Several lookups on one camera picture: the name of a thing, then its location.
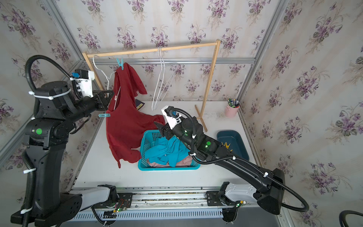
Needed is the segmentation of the teal t-shirt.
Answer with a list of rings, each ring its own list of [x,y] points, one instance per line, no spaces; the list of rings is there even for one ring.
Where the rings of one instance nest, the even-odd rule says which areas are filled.
[[[147,149],[144,155],[153,167],[182,167],[192,164],[188,152],[186,146],[176,137],[170,140],[162,137],[156,139],[154,146]]]

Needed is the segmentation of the white hanger of red shirt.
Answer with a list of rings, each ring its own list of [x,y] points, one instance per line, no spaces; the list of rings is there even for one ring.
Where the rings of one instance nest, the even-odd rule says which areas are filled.
[[[106,81],[107,81],[107,89],[109,89],[109,87],[110,87],[110,80],[111,80],[112,76],[115,76],[115,75],[116,75],[117,70],[115,70],[115,71],[114,71],[114,72],[112,72],[109,76],[107,76],[107,75],[106,75],[106,73],[105,73],[102,69],[100,69],[100,68],[98,68],[98,67],[97,67],[97,65],[96,65],[96,63],[95,63],[95,57],[98,57],[98,55],[95,55],[94,57],[92,57],[92,63],[93,63],[93,65],[95,66],[95,68],[96,68],[98,71],[100,71],[100,72],[104,75],[104,77],[106,78]],[[120,95],[120,91],[121,91],[121,88],[119,88],[119,89],[118,89],[118,91],[117,91],[117,94],[116,94],[116,95],[114,95],[114,105],[113,105],[113,110],[115,110],[115,109],[116,109],[116,106],[117,106],[117,100],[118,100],[118,97],[119,97],[119,95]]]

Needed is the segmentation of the white hanger of teal shirt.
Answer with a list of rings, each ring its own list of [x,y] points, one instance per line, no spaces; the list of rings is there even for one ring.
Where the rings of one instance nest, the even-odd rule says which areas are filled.
[[[161,71],[158,76],[158,82],[154,91],[153,104],[152,104],[153,110],[156,110],[158,103],[163,101],[163,99],[166,97],[172,85],[173,79],[175,77],[175,73],[173,72],[172,75],[169,77],[169,79],[165,80],[166,65],[162,55],[162,48],[163,48],[162,46],[158,47],[157,51],[160,60]]]

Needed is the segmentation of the dark red t-shirt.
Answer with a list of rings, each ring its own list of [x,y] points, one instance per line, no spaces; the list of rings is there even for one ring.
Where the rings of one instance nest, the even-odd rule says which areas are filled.
[[[136,163],[141,153],[145,131],[155,130],[155,122],[165,124],[162,115],[149,115],[136,108],[135,97],[146,95],[147,90],[133,67],[124,63],[114,76],[114,96],[108,106],[106,118],[106,137],[114,159],[119,168],[121,160]]]

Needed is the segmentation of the yellow clothespin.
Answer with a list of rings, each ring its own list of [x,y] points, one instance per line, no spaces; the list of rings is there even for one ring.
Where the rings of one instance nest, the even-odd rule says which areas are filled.
[[[223,144],[230,152],[232,152],[233,150],[232,149],[230,149],[230,146],[231,146],[231,144],[230,143],[227,143],[227,142],[225,142],[224,144]]]

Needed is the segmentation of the white wire hanger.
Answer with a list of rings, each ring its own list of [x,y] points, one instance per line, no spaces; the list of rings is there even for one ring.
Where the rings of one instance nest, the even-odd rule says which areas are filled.
[[[157,101],[157,100],[158,100],[157,95],[156,95],[156,92],[157,92],[157,89],[158,89],[158,84],[159,84],[160,76],[161,76],[162,71],[163,71],[162,46],[159,46],[159,47],[158,47],[157,55],[158,55],[158,57],[159,57],[159,61],[160,61],[160,73],[159,73],[159,75],[158,75],[157,84],[156,84],[156,86],[155,86],[155,90],[154,90],[154,94],[153,94],[152,106],[151,106],[151,110],[152,110],[152,111],[154,111],[154,110],[155,110],[155,101]]]

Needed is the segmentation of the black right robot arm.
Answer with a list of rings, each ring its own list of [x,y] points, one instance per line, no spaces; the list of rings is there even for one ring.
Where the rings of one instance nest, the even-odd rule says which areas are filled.
[[[279,215],[282,207],[307,212],[309,204],[298,193],[285,185],[285,174],[280,169],[266,169],[230,152],[221,142],[207,136],[196,117],[173,106],[161,110],[167,123],[155,122],[162,137],[178,139],[189,156],[200,165],[215,164],[247,181],[255,190],[248,196],[265,211]]]

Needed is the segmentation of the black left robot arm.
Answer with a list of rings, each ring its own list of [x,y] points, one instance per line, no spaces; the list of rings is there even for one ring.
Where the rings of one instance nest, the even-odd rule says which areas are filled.
[[[35,98],[34,119],[25,128],[28,143],[22,153],[27,175],[26,192],[21,209],[11,215],[13,224],[51,227],[71,220],[80,211],[102,202],[117,203],[115,186],[102,184],[81,193],[62,193],[60,174],[62,157],[69,136],[78,131],[76,122],[90,119],[94,111],[107,109],[112,90],[93,91],[93,73],[76,70],[68,82],[53,81],[37,87],[31,76],[32,65],[45,60],[60,72],[64,69],[53,59],[34,55],[25,64],[30,95]]]

